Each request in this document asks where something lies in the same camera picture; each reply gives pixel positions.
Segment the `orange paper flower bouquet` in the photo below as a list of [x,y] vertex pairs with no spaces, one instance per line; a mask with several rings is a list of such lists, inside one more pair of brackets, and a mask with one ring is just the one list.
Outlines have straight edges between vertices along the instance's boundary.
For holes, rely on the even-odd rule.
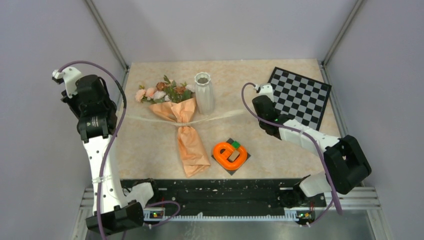
[[197,130],[190,125],[197,108],[193,85],[177,83],[164,75],[163,81],[153,87],[139,85],[134,98],[138,103],[150,103],[150,111],[162,120],[179,124],[176,139],[184,173],[188,178],[210,167],[203,142]]

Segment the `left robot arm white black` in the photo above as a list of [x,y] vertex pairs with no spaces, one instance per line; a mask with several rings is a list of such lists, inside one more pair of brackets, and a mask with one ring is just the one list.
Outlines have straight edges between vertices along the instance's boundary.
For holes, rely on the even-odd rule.
[[78,119],[77,132],[89,159],[94,196],[92,216],[85,220],[87,228],[105,237],[142,227],[142,203],[125,198],[117,163],[111,156],[121,122],[105,80],[91,74],[62,76],[56,82],[65,84],[61,100]]

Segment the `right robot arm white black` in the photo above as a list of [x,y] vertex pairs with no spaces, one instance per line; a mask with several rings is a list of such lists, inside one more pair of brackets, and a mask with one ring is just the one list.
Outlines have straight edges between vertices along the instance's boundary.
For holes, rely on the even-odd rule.
[[293,200],[297,205],[307,206],[314,196],[332,190],[346,195],[372,173],[355,137],[336,137],[310,128],[278,113],[265,95],[255,97],[252,104],[260,118],[259,126],[268,135],[298,145],[323,160],[324,171],[306,176],[295,185]]

